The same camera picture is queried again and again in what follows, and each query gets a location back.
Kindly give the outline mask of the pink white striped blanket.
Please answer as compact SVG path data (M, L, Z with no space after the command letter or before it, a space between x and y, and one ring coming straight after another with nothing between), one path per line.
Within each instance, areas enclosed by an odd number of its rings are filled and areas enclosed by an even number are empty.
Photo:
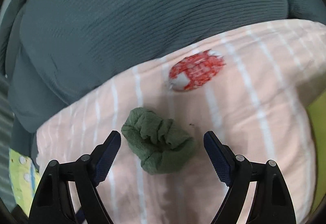
M170 68L214 50L225 67L190 92L168 86ZM213 131L236 154L276 161L298 223L311 210L316 151L306 107L325 90L325 26L278 20L221 33L158 60L135 66L61 110L37 131L37 163L75 161L120 130L130 111L144 107L174 119L197 142L179 173L150 175L126 141L98 187L115 223L210 223L227 192L203 147Z

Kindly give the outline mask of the grey corduroy sofa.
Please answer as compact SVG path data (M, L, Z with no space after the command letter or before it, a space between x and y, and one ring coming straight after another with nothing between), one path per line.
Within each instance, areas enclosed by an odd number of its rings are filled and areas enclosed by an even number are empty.
M244 25L325 23L325 0L1 0L1 75L11 149L37 155L37 129L115 75Z

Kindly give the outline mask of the green towel cloth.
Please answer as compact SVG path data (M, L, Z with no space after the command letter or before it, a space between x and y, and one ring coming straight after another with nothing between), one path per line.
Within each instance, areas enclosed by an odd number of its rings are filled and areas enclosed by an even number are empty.
M196 140L173 119L145 108L130 111L121 132L147 173L179 172L196 152Z

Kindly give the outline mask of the yellow green dotted cushion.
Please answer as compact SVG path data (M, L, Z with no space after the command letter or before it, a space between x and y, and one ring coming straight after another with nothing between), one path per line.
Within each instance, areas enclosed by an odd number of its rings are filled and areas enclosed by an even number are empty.
M15 202L28 216L40 181L40 175L33 161L9 149L9 177Z

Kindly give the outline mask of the red white patterned pouch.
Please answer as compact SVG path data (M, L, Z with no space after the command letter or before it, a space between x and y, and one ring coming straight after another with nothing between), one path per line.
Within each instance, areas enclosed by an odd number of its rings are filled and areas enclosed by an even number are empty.
M169 86L177 92L202 87L211 81L226 65L224 56L214 50L200 51L183 58L169 71Z

